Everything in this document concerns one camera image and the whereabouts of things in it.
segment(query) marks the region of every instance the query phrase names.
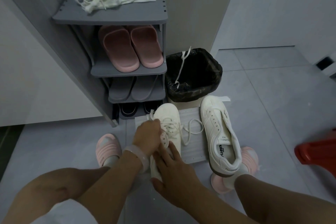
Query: red object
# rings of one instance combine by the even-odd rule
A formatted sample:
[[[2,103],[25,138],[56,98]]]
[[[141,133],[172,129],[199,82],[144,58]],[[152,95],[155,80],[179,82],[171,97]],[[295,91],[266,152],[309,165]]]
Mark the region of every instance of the red object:
[[[294,153],[301,164],[323,167],[336,178],[336,128],[322,141],[297,145]]]

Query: white sneaker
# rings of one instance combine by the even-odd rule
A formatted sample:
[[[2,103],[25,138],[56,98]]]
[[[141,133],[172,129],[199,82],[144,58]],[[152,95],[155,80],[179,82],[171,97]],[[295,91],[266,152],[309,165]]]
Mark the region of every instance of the white sneaker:
[[[165,148],[168,147],[169,141],[173,142],[178,152],[181,154],[181,122],[178,109],[171,103],[166,103],[155,111],[152,119],[159,119],[161,122],[161,128],[163,133],[161,135],[161,141]],[[167,149],[171,157],[172,153],[170,149]],[[150,157],[150,174],[152,177],[162,181],[160,172],[156,166],[153,156]]]
[[[242,162],[242,155],[223,102],[215,96],[206,96],[201,103],[201,119],[212,171],[221,177],[233,175]]]

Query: bracelet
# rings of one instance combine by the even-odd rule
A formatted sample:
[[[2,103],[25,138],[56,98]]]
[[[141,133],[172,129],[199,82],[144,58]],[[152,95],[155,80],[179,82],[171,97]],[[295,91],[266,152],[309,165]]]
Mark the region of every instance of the bracelet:
[[[124,151],[130,151],[134,155],[136,155],[142,163],[142,171],[140,173],[142,174],[142,173],[146,172],[146,170],[149,167],[149,160],[148,160],[147,156],[143,153],[143,151],[138,146],[136,146],[134,144],[126,146]]]

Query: gray slipper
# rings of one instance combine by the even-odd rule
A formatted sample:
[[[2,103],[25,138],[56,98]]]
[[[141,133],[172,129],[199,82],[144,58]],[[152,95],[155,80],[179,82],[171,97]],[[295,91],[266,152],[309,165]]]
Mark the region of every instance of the gray slipper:
[[[132,89],[132,98],[137,102],[144,102],[152,94],[158,75],[138,76]]]
[[[126,100],[131,93],[134,76],[114,77],[108,96],[113,102],[121,102]]]

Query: black shoe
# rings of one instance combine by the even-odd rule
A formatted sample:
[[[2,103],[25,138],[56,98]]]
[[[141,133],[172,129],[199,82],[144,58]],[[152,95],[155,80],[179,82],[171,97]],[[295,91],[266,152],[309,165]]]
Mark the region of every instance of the black shoe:
[[[156,109],[160,105],[162,105],[162,100],[144,102],[143,109],[145,110],[146,114],[149,114],[149,113],[151,113],[151,110],[156,111]]]
[[[139,107],[139,103],[124,103],[120,104],[121,114],[125,117],[132,117],[135,115]]]

